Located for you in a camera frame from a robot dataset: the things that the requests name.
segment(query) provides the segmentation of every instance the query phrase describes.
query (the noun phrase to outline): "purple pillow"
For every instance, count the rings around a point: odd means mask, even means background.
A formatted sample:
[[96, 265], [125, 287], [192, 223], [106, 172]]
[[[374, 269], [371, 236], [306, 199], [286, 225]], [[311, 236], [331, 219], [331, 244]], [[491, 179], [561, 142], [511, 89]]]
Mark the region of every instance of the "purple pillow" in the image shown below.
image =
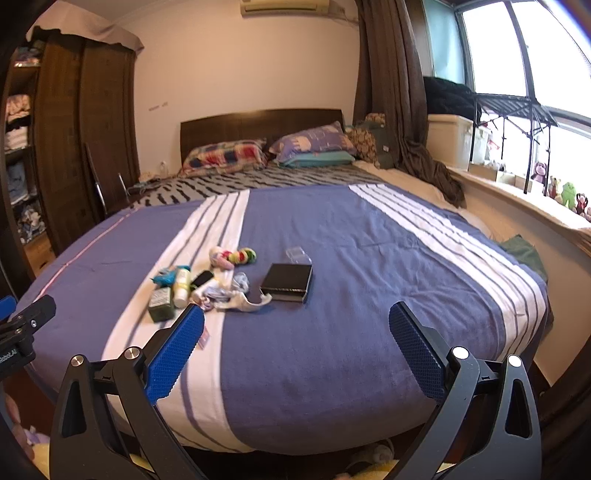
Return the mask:
[[344, 150], [356, 155], [357, 150], [343, 133], [340, 123], [302, 130], [277, 140], [269, 151], [277, 155], [279, 163], [286, 162], [302, 153], [335, 152]]

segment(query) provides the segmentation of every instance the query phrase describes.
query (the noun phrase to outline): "silver screw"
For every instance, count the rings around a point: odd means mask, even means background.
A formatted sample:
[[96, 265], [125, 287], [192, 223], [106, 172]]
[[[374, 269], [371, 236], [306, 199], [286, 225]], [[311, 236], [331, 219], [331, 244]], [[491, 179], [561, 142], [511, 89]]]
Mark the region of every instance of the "silver screw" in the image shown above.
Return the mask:
[[135, 358], [138, 358], [139, 348], [137, 348], [136, 346], [130, 347], [125, 351], [124, 355], [127, 360], [133, 360]]
[[513, 367], [518, 368], [521, 366], [521, 358], [519, 358], [517, 355], [509, 355], [508, 361]]
[[76, 355], [74, 358], [72, 358], [72, 360], [70, 361], [70, 364], [73, 367], [79, 367], [84, 363], [84, 357], [82, 355]]
[[470, 355], [468, 353], [468, 350], [466, 350], [462, 346], [454, 347], [454, 349], [452, 350], [452, 353], [453, 353], [454, 357], [459, 358], [460, 360], [465, 360], [466, 358], [468, 358], [468, 355]]

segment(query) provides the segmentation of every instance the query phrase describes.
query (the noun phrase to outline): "plastic storage bin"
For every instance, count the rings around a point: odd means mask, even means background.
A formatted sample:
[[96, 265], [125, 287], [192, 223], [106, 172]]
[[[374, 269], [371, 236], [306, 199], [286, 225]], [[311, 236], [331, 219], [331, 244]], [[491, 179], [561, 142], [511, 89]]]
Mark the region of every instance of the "plastic storage bin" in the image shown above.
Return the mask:
[[[468, 170], [472, 146], [472, 121], [459, 115], [435, 115], [428, 117], [427, 150], [435, 160], [449, 167]], [[474, 140], [475, 163], [483, 163], [491, 131], [485, 127], [476, 129]]]

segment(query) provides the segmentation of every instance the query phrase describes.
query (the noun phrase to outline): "blue blanket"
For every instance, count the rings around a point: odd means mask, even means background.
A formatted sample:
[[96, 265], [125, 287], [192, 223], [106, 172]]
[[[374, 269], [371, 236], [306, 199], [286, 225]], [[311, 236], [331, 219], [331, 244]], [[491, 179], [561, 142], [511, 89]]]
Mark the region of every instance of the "blue blanket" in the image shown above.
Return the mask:
[[521, 353], [546, 311], [539, 275], [459, 215], [403, 190], [244, 190], [127, 210], [73, 244], [19, 305], [43, 293], [57, 304], [36, 336], [35, 375], [57, 391], [73, 355], [108, 359], [143, 346], [161, 327], [146, 312], [150, 278], [176, 264], [198, 273], [215, 245], [256, 250], [257, 262], [238, 268], [252, 300], [289, 247], [306, 251], [314, 278], [304, 305], [273, 301], [257, 313], [206, 314], [208, 344], [158, 402], [181, 443], [194, 447], [319, 453], [424, 422], [433, 404], [388, 331], [399, 300], [450, 345], [487, 359]]

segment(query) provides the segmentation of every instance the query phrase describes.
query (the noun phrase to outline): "white bottle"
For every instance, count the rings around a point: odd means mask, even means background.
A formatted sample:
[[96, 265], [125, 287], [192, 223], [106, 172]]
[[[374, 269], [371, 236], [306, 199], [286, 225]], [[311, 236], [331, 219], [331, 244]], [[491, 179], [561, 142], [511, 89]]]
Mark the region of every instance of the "white bottle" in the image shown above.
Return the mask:
[[174, 277], [174, 306], [185, 309], [189, 305], [189, 288], [191, 284], [191, 272], [186, 267], [177, 270]]

